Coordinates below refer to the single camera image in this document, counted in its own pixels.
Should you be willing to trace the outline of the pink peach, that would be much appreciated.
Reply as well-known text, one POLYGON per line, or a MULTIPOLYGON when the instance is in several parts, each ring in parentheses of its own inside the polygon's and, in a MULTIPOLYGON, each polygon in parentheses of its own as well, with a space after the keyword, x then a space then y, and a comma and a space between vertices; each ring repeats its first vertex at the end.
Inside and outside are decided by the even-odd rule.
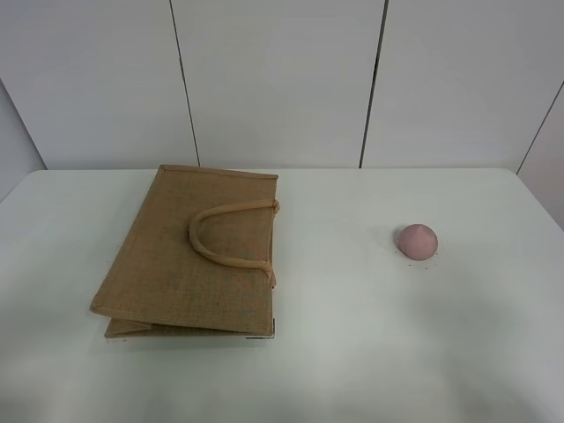
POLYGON ((412 224, 400 232, 397 245, 406 257, 415 261, 425 261, 437 252, 438 238, 429 226, 412 224))

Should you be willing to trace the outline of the brown linen tote bag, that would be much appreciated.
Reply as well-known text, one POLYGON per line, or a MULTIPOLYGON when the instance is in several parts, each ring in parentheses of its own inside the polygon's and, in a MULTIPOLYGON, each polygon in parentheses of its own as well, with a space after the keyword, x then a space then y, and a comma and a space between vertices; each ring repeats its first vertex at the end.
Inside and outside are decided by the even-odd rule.
POLYGON ((106 337, 271 338, 277 181, 161 166, 90 305, 106 337))

